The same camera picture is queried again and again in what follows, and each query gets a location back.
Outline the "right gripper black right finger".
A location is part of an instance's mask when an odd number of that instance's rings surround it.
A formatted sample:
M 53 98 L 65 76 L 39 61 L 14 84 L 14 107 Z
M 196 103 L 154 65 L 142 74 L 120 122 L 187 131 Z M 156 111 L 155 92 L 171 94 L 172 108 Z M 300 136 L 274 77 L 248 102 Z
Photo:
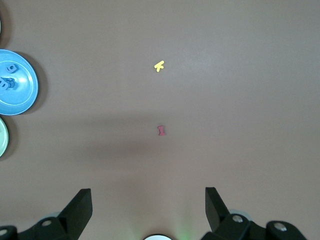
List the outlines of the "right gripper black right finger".
M 289 222 L 273 220 L 261 227 L 240 213 L 230 213 L 215 187 L 205 188 L 205 213 L 211 228 L 203 240 L 305 240 Z

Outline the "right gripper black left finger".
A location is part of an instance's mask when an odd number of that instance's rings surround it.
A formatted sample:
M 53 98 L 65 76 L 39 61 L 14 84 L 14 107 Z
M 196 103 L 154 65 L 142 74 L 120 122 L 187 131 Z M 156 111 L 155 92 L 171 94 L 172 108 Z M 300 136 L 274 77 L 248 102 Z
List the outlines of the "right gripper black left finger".
M 14 225 L 0 227 L 2 240 L 77 240 L 93 214 L 90 189 L 81 189 L 58 216 L 46 217 L 18 232 Z

